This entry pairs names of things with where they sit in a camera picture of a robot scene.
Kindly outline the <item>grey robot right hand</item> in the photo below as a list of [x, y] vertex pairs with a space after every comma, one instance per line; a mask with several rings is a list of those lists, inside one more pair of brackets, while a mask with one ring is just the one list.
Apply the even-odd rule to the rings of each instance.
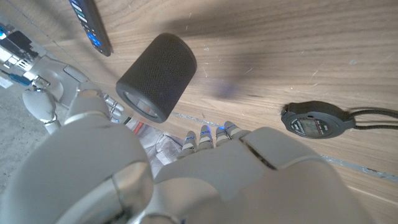
[[90, 118], [104, 121], [104, 127], [128, 129], [117, 120], [124, 106], [72, 65], [43, 56], [23, 77], [31, 81], [22, 94], [24, 105], [51, 136], [64, 126]]

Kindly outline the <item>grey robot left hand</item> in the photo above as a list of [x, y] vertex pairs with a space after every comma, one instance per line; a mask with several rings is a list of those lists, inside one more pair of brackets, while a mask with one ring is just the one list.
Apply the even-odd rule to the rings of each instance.
[[334, 168], [272, 128], [217, 131], [154, 175], [103, 94], [76, 93], [67, 122], [22, 163], [2, 223], [372, 223]]

